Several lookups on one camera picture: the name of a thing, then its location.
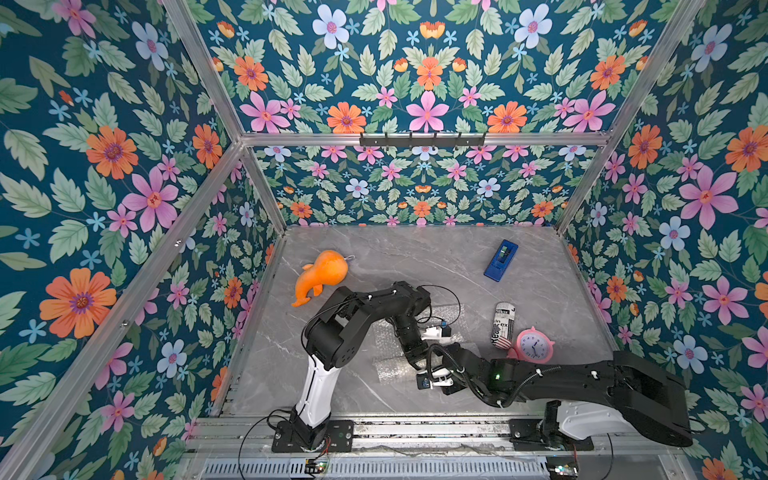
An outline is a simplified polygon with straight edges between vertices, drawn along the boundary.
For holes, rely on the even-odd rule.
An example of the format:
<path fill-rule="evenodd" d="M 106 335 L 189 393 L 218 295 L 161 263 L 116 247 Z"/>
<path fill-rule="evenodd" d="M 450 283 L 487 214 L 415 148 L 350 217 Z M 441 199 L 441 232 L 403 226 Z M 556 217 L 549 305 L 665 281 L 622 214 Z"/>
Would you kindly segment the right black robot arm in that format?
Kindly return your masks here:
<path fill-rule="evenodd" d="M 458 343 L 429 346 L 422 362 L 429 381 L 444 368 L 456 382 L 451 395 L 468 390 L 483 404 L 506 409 L 517 401 L 576 401 L 609 407 L 645 438 L 672 447 L 693 445 L 682 379 L 631 352 L 609 360 L 544 365 L 517 359 L 486 360 Z"/>

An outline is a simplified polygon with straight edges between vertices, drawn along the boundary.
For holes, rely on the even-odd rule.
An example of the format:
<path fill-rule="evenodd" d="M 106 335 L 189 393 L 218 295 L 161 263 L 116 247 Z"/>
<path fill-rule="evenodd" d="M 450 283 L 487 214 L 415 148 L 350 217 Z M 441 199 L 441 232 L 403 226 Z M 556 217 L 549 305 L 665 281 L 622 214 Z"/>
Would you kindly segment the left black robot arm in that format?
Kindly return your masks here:
<path fill-rule="evenodd" d="M 308 368 L 294 406 L 295 421 L 313 431 L 330 418 L 341 369 L 359 352 L 371 326 L 379 321 L 392 327 L 411 367 L 419 370 L 425 366 L 428 344 L 421 337 L 417 316 L 430 307 L 430 293 L 404 281 L 373 292 L 337 288 L 303 330 Z"/>

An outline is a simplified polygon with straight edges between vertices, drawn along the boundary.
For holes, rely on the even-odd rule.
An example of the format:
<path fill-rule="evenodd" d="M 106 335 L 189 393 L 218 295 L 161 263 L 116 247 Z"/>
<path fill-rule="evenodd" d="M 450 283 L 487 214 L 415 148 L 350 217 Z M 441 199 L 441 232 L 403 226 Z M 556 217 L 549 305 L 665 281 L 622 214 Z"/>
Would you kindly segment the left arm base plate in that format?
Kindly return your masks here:
<path fill-rule="evenodd" d="M 327 420 L 309 428 L 299 419 L 277 425 L 272 453 L 348 453 L 352 451 L 355 423 L 351 420 Z"/>

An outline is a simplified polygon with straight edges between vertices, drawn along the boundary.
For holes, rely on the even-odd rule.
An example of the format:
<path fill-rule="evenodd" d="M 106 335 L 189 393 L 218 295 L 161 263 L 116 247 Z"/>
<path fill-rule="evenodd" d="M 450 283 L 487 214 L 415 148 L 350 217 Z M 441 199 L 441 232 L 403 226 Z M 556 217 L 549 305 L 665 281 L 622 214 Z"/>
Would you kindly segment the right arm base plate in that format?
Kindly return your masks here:
<path fill-rule="evenodd" d="M 593 451 L 590 438 L 572 439 L 544 419 L 511 419 L 509 441 L 517 451 L 573 452 Z"/>

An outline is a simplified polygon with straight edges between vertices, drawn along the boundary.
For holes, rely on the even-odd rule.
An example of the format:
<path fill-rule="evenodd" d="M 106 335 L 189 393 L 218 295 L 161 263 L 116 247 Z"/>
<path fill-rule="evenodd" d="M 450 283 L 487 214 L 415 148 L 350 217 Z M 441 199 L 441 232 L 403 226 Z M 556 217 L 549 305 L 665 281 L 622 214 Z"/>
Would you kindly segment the clear bubble wrap sheet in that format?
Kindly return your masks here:
<path fill-rule="evenodd" d="M 462 316 L 457 304 L 428 307 L 411 326 L 386 319 L 371 329 L 376 354 L 373 366 L 379 381 L 395 384 L 416 380 L 425 374 L 427 350 L 431 344 L 451 344 L 462 339 L 453 334 L 453 324 Z"/>

